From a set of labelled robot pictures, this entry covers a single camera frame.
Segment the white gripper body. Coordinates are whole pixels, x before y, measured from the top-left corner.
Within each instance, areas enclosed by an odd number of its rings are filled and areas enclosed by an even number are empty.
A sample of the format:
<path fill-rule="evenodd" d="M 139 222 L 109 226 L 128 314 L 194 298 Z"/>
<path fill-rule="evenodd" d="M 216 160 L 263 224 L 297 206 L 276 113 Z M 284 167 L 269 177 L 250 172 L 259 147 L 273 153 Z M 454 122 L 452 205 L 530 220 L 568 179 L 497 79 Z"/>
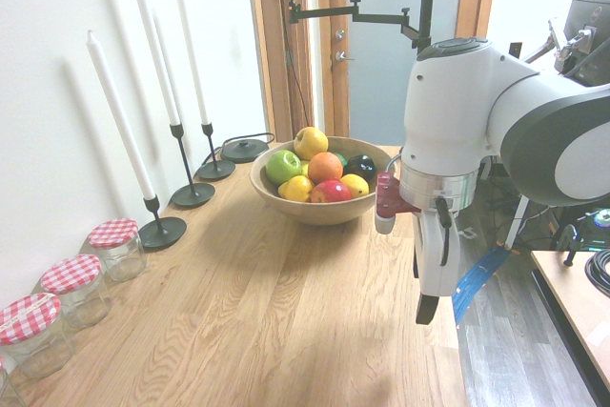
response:
<path fill-rule="evenodd" d="M 451 217 L 449 237 L 441 226 L 438 214 L 423 211 L 416 214 L 417 273 L 423 295 L 451 296 L 458 284 L 461 256 L 458 227 Z"/>

